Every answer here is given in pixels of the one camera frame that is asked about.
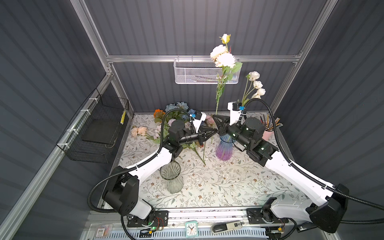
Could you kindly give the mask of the white poppy flower stem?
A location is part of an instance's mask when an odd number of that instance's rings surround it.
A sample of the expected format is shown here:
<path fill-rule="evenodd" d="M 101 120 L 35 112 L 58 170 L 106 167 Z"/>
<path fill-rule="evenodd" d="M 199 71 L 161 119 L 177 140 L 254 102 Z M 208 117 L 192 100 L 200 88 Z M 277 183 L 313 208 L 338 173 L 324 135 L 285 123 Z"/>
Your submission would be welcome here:
<path fill-rule="evenodd" d="M 260 73 L 257 71 L 249 72 L 246 76 L 246 87 L 242 97 L 242 106 L 251 99 L 261 99 L 266 94 L 263 83 L 260 81 Z"/>

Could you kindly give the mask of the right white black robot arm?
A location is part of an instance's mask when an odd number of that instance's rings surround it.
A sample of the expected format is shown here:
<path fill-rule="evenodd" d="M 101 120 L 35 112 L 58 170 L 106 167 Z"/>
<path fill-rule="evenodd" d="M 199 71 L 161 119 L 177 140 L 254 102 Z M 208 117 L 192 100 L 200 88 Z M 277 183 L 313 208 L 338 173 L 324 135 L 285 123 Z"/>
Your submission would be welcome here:
<path fill-rule="evenodd" d="M 270 197 L 262 206 L 261 216 L 266 223 L 277 219 L 291 218 L 294 220 L 313 223 L 327 233 L 335 233 L 347 210 L 348 201 L 332 191 L 331 187 L 343 194 L 349 190 L 343 186 L 334 186 L 321 180 L 319 184 L 310 178 L 318 179 L 315 175 L 304 171 L 295 162 L 286 160 L 279 148 L 263 140 L 264 126 L 255 117 L 249 117 L 241 124 L 231 124 L 230 117 L 213 115 L 220 136 L 229 135 L 254 162 L 284 177 L 307 196 L 305 201 L 279 201 Z"/>

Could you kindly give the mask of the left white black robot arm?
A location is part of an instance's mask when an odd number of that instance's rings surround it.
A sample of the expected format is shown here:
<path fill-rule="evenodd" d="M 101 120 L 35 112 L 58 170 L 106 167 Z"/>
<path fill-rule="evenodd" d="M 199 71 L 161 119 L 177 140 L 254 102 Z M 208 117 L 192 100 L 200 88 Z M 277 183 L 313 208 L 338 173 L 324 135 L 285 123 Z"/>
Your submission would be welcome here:
<path fill-rule="evenodd" d="M 131 215 L 147 223 L 152 222 L 155 209 L 139 198 L 140 185 L 155 171 L 173 162 L 182 152 L 183 145 L 194 142 L 203 144 L 217 133 L 214 128 L 202 127 L 198 120 L 193 120 L 191 127 L 186 128 L 181 120 L 174 121 L 156 152 L 131 168 L 116 167 L 113 176 L 106 181 L 102 199 L 123 217 Z"/>

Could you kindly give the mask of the blue purple glass vase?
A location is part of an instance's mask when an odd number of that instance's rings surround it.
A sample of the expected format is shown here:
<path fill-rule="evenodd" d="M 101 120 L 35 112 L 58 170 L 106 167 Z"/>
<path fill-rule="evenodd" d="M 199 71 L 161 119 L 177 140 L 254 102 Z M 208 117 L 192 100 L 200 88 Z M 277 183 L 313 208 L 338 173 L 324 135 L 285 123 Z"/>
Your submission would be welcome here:
<path fill-rule="evenodd" d="M 216 148 L 216 157 L 221 161 L 228 161 L 233 154 L 234 140 L 230 135 L 220 136 L 219 145 Z"/>

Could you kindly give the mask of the pink rose stem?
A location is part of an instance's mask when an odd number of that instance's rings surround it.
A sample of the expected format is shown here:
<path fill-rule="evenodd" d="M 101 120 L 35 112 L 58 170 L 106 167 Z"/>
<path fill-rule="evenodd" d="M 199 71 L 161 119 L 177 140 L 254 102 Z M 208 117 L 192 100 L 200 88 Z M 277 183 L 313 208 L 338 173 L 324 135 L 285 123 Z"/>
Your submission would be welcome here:
<path fill-rule="evenodd" d="M 209 128 L 214 128 L 215 127 L 215 121 L 214 121 L 214 119 L 213 119 L 213 117 L 211 115 L 207 115 L 206 116 L 206 120 L 204 121 L 203 126 L 204 127 L 209 127 Z M 203 162 L 204 162 L 204 165 L 206 165 L 205 150 L 206 150 L 206 146 L 204 146 L 204 148 L 203 148 Z"/>

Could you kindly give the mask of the cream peach rose stem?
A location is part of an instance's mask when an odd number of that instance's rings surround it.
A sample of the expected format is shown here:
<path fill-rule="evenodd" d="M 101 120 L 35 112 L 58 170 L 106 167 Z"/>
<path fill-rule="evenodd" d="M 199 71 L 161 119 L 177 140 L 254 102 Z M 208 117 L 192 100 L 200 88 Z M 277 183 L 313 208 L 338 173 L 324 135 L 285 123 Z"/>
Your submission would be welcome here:
<path fill-rule="evenodd" d="M 236 60 L 231 52 L 231 47 L 229 47 L 231 34 L 223 34 L 220 40 L 222 44 L 216 46 L 210 53 L 210 58 L 213 60 L 215 67 L 221 69 L 221 72 L 216 77 L 218 83 L 216 88 L 215 114 L 218 113 L 220 99 L 225 91 L 226 84 L 233 79 L 234 74 L 239 72 L 243 65 Z"/>

